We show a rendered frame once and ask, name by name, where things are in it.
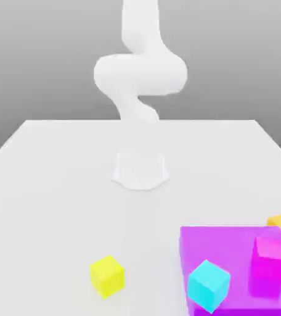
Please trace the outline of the small yellow cube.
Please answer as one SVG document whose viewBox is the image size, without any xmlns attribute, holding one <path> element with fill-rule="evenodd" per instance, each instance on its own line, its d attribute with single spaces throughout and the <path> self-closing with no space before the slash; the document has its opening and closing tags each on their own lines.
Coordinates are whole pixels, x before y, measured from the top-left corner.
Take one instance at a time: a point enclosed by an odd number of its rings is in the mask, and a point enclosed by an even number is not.
<svg viewBox="0 0 281 316">
<path fill-rule="evenodd" d="M 89 266 L 91 283 L 102 299 L 124 288 L 124 268 L 113 256 L 104 257 Z"/>
</svg>

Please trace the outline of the small cyan cube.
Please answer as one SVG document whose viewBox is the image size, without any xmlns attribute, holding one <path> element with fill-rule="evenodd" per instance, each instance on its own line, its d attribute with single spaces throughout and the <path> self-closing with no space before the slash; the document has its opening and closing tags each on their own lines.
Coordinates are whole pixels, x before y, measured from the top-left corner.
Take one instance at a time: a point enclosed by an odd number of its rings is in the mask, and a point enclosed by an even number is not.
<svg viewBox="0 0 281 316">
<path fill-rule="evenodd" d="M 227 297 L 230 278 L 229 272 L 204 260 L 189 275 L 187 297 L 212 314 Z"/>
</svg>

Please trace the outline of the small magenta cube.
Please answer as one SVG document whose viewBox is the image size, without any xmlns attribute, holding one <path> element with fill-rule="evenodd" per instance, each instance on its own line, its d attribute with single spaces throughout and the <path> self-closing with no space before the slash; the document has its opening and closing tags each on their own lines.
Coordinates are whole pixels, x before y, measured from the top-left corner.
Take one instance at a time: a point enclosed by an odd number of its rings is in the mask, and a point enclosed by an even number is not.
<svg viewBox="0 0 281 316">
<path fill-rule="evenodd" d="M 281 293 L 281 239 L 257 236 L 254 240 L 248 289 L 252 296 L 277 299 Z"/>
</svg>

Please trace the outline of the large purple box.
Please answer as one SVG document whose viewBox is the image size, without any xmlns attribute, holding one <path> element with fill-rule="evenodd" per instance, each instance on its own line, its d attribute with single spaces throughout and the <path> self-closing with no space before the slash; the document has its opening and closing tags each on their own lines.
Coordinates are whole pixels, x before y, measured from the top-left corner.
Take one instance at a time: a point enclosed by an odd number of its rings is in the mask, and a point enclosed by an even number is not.
<svg viewBox="0 0 281 316">
<path fill-rule="evenodd" d="M 250 274 L 255 237 L 281 240 L 279 227 L 181 227 L 184 283 L 204 260 L 230 273 L 227 297 L 212 313 L 187 298 L 189 316 L 281 316 L 281 284 L 261 284 Z"/>
</svg>

